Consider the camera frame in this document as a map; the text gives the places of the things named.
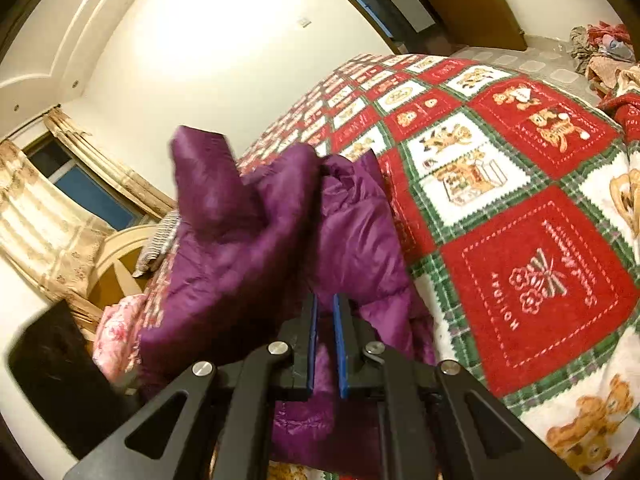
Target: floor tile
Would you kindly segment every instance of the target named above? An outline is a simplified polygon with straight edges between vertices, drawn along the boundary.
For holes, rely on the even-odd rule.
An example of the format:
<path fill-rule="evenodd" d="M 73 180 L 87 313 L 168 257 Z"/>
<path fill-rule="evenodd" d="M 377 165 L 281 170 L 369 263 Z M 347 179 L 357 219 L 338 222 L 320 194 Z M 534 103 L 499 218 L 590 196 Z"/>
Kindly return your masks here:
<path fill-rule="evenodd" d="M 508 65 L 516 61 L 516 59 L 518 59 L 516 56 L 508 56 L 508 54 L 505 54 L 504 56 L 494 59 L 494 63 L 498 65 Z"/>
<path fill-rule="evenodd" d="M 573 83 L 580 76 L 575 72 L 570 72 L 564 68 L 559 68 L 551 73 L 551 79 L 555 79 L 561 83 Z"/>
<path fill-rule="evenodd" d="M 456 52 L 452 57 L 458 57 L 460 59 L 471 59 L 476 55 L 476 50 L 465 49 L 460 52 Z"/>
<path fill-rule="evenodd" d="M 540 52 L 540 59 L 560 59 L 562 54 L 558 54 L 557 52 Z"/>
<path fill-rule="evenodd" d="M 540 54 L 540 50 L 530 46 L 530 47 L 527 47 L 527 49 L 522 53 L 522 57 L 527 57 L 527 58 L 537 57 L 538 54 Z"/>
<path fill-rule="evenodd" d="M 520 70 L 524 70 L 525 72 L 537 72 L 538 70 L 542 70 L 545 66 L 546 64 L 542 63 L 541 61 L 534 61 L 530 59 L 521 64 L 518 68 Z"/>
<path fill-rule="evenodd" d="M 493 55 L 494 55 L 493 52 L 484 51 L 484 52 L 479 52 L 478 54 L 473 56 L 471 59 L 473 59 L 474 61 L 487 61 L 489 58 L 493 57 Z"/>

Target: pile of clothes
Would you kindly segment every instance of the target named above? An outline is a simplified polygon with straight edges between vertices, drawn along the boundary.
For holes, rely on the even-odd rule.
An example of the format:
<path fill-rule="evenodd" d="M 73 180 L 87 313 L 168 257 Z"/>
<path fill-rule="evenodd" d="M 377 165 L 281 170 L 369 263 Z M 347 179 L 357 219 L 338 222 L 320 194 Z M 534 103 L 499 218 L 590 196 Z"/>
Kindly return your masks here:
<path fill-rule="evenodd" d="M 616 73 L 635 62 L 636 55 L 625 25 L 574 27 L 571 30 L 571 56 L 575 71 L 584 74 L 602 96 L 616 85 Z"/>

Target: window frame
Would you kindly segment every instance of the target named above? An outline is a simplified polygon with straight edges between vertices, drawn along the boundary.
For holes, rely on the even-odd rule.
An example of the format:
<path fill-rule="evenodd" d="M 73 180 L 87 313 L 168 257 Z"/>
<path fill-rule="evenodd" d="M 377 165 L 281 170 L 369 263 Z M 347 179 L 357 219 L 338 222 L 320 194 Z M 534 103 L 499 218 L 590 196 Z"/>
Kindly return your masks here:
<path fill-rule="evenodd" d="M 129 200 L 127 197 L 118 193 L 113 189 L 109 184 L 107 184 L 97 173 L 92 171 L 86 164 L 84 164 L 79 158 L 77 158 L 71 150 L 69 150 L 62 142 L 60 142 L 51 132 L 47 132 L 43 136 L 34 140 L 28 146 L 26 146 L 22 152 L 27 158 L 30 158 L 35 153 L 40 150 L 46 148 L 50 143 L 55 142 L 62 150 L 70 157 L 68 161 L 66 161 L 60 168 L 58 168 L 54 173 L 49 177 L 45 177 L 52 184 L 55 183 L 62 178 L 68 171 L 70 171 L 74 167 L 80 168 L 84 171 L 91 180 L 93 180 L 98 186 L 100 186 L 108 195 L 111 196 L 122 208 L 126 209 L 134 216 L 134 221 L 128 225 L 125 229 L 130 227 L 135 227 L 138 225 L 145 224 L 156 224 L 158 223 L 158 219 L 152 215 L 149 215 L 144 210 L 142 210 L 139 206 L 137 206 L 134 202 Z"/>

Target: beige curtain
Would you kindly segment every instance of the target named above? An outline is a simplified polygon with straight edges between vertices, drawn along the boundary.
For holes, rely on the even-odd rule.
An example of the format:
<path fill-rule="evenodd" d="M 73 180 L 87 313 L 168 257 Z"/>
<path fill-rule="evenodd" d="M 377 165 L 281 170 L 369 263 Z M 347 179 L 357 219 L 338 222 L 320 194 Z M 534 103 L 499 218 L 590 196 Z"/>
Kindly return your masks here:
<path fill-rule="evenodd" d="M 88 277 L 113 231 L 44 178 L 14 143 L 0 142 L 0 248 L 49 299 L 66 299 L 91 332 L 102 311 L 85 299 Z"/>
<path fill-rule="evenodd" d="M 131 168 L 112 160 L 96 148 L 73 121 L 59 108 L 44 115 L 45 126 L 69 151 L 117 192 L 146 213 L 162 218 L 176 208 L 175 200 L 156 189 Z"/>

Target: bedspread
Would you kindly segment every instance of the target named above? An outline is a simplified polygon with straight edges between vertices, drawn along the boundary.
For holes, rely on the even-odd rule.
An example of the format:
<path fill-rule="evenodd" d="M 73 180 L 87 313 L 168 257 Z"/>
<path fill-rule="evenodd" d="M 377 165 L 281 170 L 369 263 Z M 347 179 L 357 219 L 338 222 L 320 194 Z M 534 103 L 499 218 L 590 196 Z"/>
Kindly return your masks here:
<path fill-rule="evenodd" d="M 629 163 L 639 139 L 505 68 L 362 55 L 238 166 L 249 173 L 294 142 L 351 160 L 373 150 L 439 357 L 464 365 L 580 475 L 604 478 L 640 426 L 629 416 L 640 400 Z"/>

